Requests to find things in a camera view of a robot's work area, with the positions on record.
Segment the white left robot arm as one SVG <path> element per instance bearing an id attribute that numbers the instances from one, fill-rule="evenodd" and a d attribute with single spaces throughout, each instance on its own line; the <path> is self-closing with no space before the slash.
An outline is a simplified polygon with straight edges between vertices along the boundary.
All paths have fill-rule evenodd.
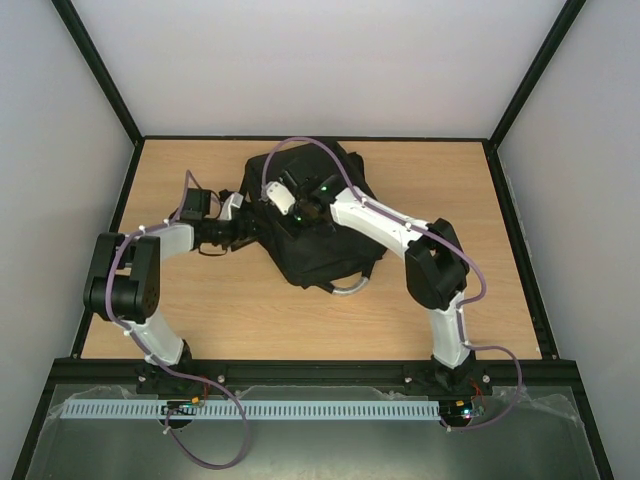
<path id="1" fill-rule="evenodd" d="M 186 340 L 159 309 L 162 263 L 200 251 L 204 244 L 223 252 L 254 242 L 259 221 L 239 192 L 188 188 L 178 208 L 160 223 L 130 234 L 98 236 L 83 293 L 87 310 L 117 325 L 144 360 L 177 370 L 192 359 Z"/>

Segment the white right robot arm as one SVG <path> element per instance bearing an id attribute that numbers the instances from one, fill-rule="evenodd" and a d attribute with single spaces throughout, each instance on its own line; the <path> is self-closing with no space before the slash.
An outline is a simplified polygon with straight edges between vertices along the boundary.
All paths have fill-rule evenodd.
<path id="1" fill-rule="evenodd" d="M 453 227 L 439 219 L 417 220 L 380 203 L 359 187 L 333 175 L 309 192 L 294 194 L 282 179 L 269 182 L 264 195 L 281 215 L 303 223 L 333 223 L 354 230 L 397 255 L 406 288 L 428 311 L 433 335 L 433 381 L 455 392 L 471 379 L 473 354 L 466 345 L 462 301 L 468 264 Z"/>

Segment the black backpack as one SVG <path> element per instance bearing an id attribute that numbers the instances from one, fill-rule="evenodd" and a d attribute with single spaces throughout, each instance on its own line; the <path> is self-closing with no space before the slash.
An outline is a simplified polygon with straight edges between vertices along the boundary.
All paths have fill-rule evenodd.
<path id="1" fill-rule="evenodd" d="M 365 194 L 364 159 L 336 141 L 299 138 L 299 145 L 249 159 L 237 191 L 219 193 L 219 219 L 237 228 L 235 251 L 254 241 L 293 286 L 317 287 L 334 296 L 363 290 L 386 248 L 332 221 L 328 209 L 310 211 L 321 196 L 346 180 Z"/>

